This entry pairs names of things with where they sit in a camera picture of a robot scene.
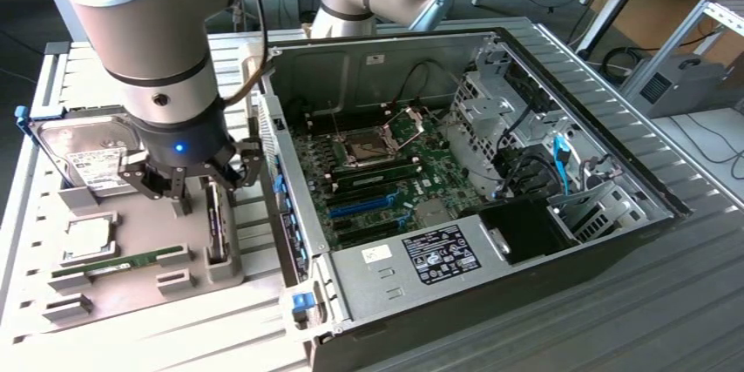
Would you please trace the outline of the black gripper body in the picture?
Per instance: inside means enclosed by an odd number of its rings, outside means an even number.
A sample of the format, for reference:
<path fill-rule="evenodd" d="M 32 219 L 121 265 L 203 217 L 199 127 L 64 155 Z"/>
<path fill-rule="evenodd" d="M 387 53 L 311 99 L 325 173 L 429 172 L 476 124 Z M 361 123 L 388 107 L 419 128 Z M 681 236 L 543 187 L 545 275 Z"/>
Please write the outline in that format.
<path fill-rule="evenodd" d="M 149 157 L 161 165 L 193 166 L 235 152 L 219 98 L 187 121 L 156 124 L 132 117 L 132 123 Z"/>

